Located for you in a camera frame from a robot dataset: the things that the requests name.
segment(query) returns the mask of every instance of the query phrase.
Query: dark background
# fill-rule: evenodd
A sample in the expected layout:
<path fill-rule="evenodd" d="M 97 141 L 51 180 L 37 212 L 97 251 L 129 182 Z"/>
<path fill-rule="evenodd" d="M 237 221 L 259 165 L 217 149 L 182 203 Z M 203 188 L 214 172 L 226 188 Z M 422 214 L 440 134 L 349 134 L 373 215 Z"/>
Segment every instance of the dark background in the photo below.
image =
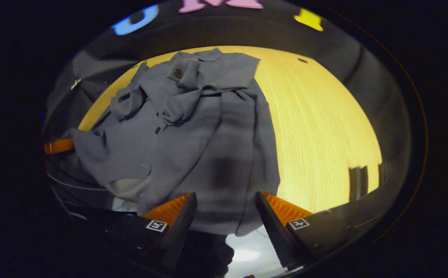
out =
<path fill-rule="evenodd" d="M 407 70 L 426 112 L 429 156 L 416 197 L 392 229 L 308 276 L 448 276 L 448 3 L 320 2 L 373 35 Z M 39 130 L 65 62 L 95 33 L 147 4 L 0 2 L 0 277 L 141 276 L 63 228 L 68 219 L 43 188 Z"/>

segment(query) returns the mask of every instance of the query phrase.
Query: light wood surface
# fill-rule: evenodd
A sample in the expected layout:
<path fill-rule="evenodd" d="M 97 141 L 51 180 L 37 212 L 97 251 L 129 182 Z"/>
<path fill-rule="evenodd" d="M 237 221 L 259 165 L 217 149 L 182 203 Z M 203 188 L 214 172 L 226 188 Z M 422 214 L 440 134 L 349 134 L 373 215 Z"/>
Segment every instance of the light wood surface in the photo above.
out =
<path fill-rule="evenodd" d="M 354 97 L 329 71 L 310 58 L 261 47 L 182 51 L 214 47 L 261 60 L 255 78 L 270 104 L 281 177 L 278 197 L 313 212 L 344 204 L 349 201 L 349 168 L 358 166 L 368 166 L 368 192 L 378 187 L 382 156 L 374 130 Z M 174 54 L 146 63 L 152 67 Z M 137 66 L 112 83 L 78 128 L 89 130 L 136 70 Z"/>

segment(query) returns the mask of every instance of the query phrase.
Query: gray shirt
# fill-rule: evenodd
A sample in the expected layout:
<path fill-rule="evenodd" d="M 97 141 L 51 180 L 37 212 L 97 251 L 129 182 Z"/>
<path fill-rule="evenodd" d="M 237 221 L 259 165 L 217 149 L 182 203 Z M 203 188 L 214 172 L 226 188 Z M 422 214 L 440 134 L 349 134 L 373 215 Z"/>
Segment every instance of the gray shirt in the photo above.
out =
<path fill-rule="evenodd" d="M 77 155 L 142 214 L 196 192 L 192 229 L 244 235 L 261 225 L 253 195 L 276 194 L 275 134 L 254 80 L 259 60 L 219 49 L 143 64 L 91 132 L 69 130 Z"/>

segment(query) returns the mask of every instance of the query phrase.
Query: blue letter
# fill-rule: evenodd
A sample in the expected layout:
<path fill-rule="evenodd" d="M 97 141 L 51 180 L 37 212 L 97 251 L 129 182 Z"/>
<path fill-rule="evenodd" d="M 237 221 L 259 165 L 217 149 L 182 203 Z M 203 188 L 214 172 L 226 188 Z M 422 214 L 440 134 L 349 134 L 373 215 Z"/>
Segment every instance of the blue letter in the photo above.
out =
<path fill-rule="evenodd" d="M 157 17 L 157 14 L 158 14 L 158 6 L 153 5 L 143 9 L 143 19 L 140 22 L 131 24 L 129 21 L 129 18 L 131 16 L 128 16 L 126 19 L 119 21 L 119 23 L 116 23 L 116 25 L 112 27 L 114 28 L 114 32 L 116 33 L 116 35 L 118 36 L 126 35 L 147 25 L 150 21 L 152 21 L 155 17 Z"/>

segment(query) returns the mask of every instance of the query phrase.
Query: clothing pile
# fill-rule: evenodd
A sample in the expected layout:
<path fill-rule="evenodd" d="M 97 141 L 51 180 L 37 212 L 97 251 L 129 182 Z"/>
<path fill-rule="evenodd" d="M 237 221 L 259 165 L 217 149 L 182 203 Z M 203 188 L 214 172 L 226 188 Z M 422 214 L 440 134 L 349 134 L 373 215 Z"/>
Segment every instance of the clothing pile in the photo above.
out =
<path fill-rule="evenodd" d="M 191 229 L 243 236 L 261 225 L 254 194 L 277 193 L 268 103 L 259 60 L 219 49 L 140 65 L 90 132 L 69 129 L 82 166 L 143 214 L 197 194 Z"/>

